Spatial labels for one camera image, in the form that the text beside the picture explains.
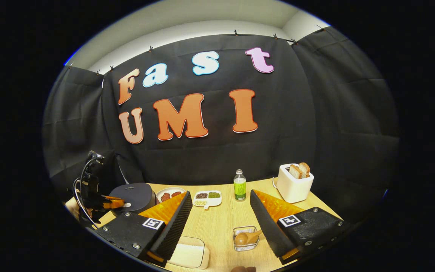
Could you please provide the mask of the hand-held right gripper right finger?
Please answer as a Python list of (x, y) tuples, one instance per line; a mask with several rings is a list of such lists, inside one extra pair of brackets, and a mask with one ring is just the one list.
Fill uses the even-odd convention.
[(350, 224), (318, 207), (304, 210), (251, 190), (250, 205), (262, 233), (282, 264), (317, 253), (338, 241)]

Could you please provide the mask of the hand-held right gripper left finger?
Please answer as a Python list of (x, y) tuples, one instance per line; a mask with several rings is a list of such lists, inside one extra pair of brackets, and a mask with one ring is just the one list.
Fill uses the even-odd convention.
[(174, 254), (192, 209), (185, 191), (139, 214), (119, 215), (95, 232), (111, 246), (164, 267)]

